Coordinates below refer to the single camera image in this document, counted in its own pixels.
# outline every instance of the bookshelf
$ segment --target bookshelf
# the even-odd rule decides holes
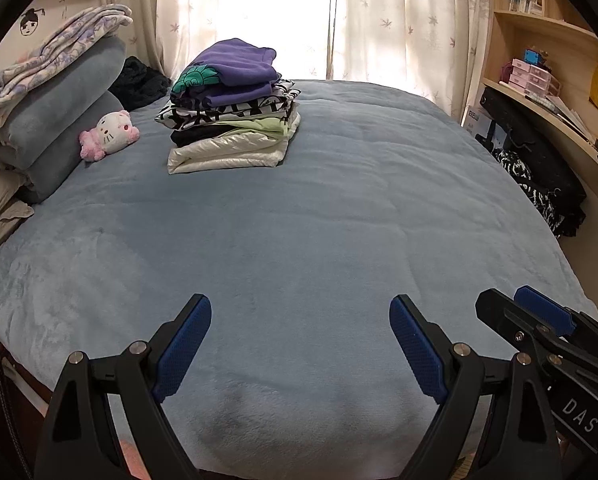
[[[528,117],[561,152],[572,169],[598,196],[598,110],[589,102],[598,65],[598,38],[568,0],[541,0],[543,15],[510,11],[510,0],[493,0],[492,28],[482,84],[502,92],[528,110]],[[548,65],[562,83],[560,97],[592,133],[581,137],[522,94],[500,85],[503,65],[523,59],[526,48],[548,53]]]

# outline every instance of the silver bolt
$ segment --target silver bolt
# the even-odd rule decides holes
[[[523,352],[516,355],[516,360],[519,361],[523,366],[527,366],[532,363],[532,358]]]
[[[460,355],[461,357],[466,357],[466,355],[470,355],[472,349],[466,345],[466,343],[457,343],[452,347],[454,353]]]
[[[145,341],[135,341],[130,345],[130,353],[134,355],[143,354],[148,347]]]
[[[76,352],[72,352],[68,357],[68,361],[73,365],[79,364],[81,361],[83,361],[83,352],[78,350]]]

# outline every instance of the pink stuffed animal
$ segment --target pink stuffed animal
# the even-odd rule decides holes
[[[121,110],[101,117],[96,127],[79,134],[81,158],[96,162],[130,146],[139,139],[139,129],[132,126],[130,112]]]

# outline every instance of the bed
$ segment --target bed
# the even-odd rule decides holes
[[[390,330],[396,294],[501,358],[512,347],[474,313],[482,290],[528,284],[598,313],[514,180],[432,103],[366,83],[298,88],[277,168],[169,175],[164,100],[133,112],[141,139],[81,164],[0,247],[0,339],[52,388],[71,351],[117,354],[206,294],[212,325],[163,405],[197,467],[391,478],[436,411]]]

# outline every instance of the purple garment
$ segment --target purple garment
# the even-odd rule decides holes
[[[244,103],[272,94],[279,79],[272,68],[274,48],[259,48],[239,38],[218,41],[194,58],[190,65],[207,65],[217,71],[220,84],[172,94],[172,102],[190,109],[207,109]]]

